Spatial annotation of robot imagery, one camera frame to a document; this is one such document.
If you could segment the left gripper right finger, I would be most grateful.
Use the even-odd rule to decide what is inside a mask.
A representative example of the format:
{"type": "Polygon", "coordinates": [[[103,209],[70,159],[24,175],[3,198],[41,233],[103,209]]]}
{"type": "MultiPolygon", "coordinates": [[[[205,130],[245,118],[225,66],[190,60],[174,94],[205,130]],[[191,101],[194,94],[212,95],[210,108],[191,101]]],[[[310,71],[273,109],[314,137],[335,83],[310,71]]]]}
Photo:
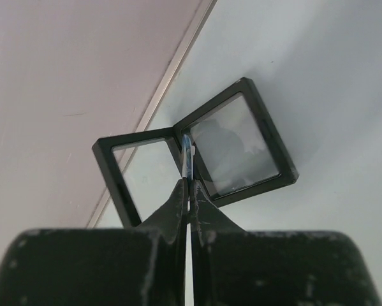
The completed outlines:
{"type": "Polygon", "coordinates": [[[338,231],[246,231],[195,180],[195,305],[381,305],[356,244],[338,231]]]}

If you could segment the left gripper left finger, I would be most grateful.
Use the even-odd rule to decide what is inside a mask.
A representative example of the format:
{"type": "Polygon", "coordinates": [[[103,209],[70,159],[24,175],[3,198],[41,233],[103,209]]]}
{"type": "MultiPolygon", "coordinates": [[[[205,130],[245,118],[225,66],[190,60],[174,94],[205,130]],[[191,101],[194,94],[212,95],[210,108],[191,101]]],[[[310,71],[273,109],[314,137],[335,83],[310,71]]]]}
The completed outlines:
{"type": "Polygon", "coordinates": [[[139,226],[30,229],[0,264],[0,305],[183,305],[188,185],[139,226]]]}

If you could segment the round badge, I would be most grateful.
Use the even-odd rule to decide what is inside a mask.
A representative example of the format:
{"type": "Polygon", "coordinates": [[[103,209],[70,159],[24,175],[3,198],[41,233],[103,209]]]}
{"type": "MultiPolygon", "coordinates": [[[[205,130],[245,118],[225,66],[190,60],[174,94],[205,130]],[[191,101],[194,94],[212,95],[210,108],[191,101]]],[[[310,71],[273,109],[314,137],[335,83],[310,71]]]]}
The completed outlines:
{"type": "Polygon", "coordinates": [[[190,184],[194,179],[195,146],[188,134],[182,136],[182,177],[190,184]]]}

